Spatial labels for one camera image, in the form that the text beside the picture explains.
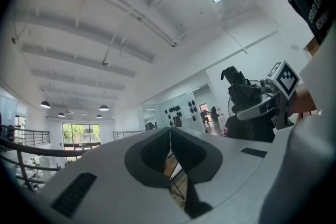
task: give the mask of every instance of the white ceiling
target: white ceiling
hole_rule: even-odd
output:
[[[46,99],[66,109],[113,106],[188,35],[255,0],[16,0],[17,37]],[[107,54],[106,66],[101,62]]]

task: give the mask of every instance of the black and white pattern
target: black and white pattern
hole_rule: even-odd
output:
[[[267,74],[268,77],[272,77],[274,75],[274,73],[277,71],[277,69],[279,68],[279,66],[281,65],[282,62],[277,62],[273,68],[271,69],[271,71]]]
[[[291,71],[287,64],[283,66],[282,71],[277,77],[277,82],[282,86],[287,95],[291,94],[298,80],[298,77]]]

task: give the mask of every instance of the railing post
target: railing post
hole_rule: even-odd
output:
[[[21,151],[17,151],[17,159],[19,161],[19,166],[21,168],[21,173],[22,173],[22,177],[25,181],[25,184],[27,186],[27,188],[31,191],[33,191],[33,188],[31,187],[29,181],[28,181],[28,177],[27,177],[27,174],[26,174],[26,171],[25,171],[25,167],[24,167],[24,163],[23,163],[23,159],[22,159],[22,153]]]

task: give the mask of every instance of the fence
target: fence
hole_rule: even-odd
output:
[[[119,140],[124,138],[127,135],[130,134],[137,134],[137,133],[141,133],[141,132],[145,132],[146,130],[143,131],[124,131],[124,132],[112,132],[113,133],[113,140]]]
[[[0,125],[0,137],[26,146],[37,146],[50,143],[49,132],[19,129],[13,126]]]
[[[34,155],[41,155],[41,156],[51,156],[51,157],[76,157],[76,159],[77,157],[81,156],[85,152],[84,150],[82,151],[46,150],[44,148],[17,144],[3,137],[0,138],[0,145],[2,145],[3,147],[9,150],[16,150],[18,162],[12,159],[9,159],[3,155],[0,155],[0,158],[6,162],[18,165],[20,167],[21,176],[16,175],[16,178],[23,180],[27,188],[31,191],[33,191],[31,183],[44,184],[45,181],[28,178],[25,168],[45,170],[45,171],[58,171],[60,170],[60,167],[50,168],[50,167],[27,165],[23,161],[22,152],[34,154]]]

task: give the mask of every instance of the person's arm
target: person's arm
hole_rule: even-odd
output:
[[[316,107],[307,88],[296,89],[289,100],[289,115],[313,110],[316,110]]]

